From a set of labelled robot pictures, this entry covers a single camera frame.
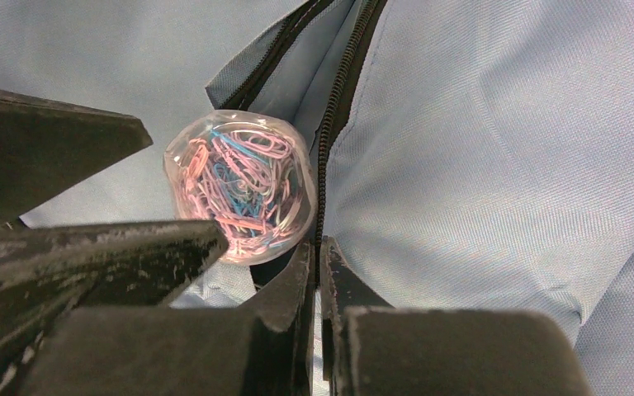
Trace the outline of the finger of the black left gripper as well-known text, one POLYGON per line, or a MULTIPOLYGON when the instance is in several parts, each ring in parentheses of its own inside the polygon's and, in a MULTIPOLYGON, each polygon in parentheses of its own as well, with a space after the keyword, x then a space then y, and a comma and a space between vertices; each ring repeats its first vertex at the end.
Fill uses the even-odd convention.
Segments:
POLYGON ((132 115, 0 90, 0 224, 152 143, 132 115))
POLYGON ((210 220, 0 230, 0 380, 69 310, 166 302, 228 246, 210 220))

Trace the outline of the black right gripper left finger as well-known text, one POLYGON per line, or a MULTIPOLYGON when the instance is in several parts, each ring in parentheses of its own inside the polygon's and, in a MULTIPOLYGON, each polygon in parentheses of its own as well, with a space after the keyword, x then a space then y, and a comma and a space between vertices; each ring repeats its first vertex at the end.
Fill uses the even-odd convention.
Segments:
POLYGON ((45 339, 21 395, 307 395, 313 248, 232 309, 76 309, 45 339))

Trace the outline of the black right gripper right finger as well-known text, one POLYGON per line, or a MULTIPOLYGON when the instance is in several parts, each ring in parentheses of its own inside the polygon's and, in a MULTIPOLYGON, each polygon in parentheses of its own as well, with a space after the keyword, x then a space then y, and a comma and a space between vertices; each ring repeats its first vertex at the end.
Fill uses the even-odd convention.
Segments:
POLYGON ((589 395, 560 328, 524 311, 396 309, 335 239, 319 249, 323 376, 333 395, 589 395))

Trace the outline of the blue student backpack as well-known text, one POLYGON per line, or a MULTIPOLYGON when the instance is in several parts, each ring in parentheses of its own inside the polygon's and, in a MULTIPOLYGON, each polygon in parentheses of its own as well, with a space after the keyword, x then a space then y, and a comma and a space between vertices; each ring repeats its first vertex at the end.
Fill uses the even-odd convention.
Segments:
MULTIPOLYGON (((0 89, 140 118, 154 145, 23 216, 166 220, 163 151, 297 1, 0 1, 0 89)), ((389 1, 326 167, 324 231, 398 308, 532 309, 634 395, 634 1, 389 1)))

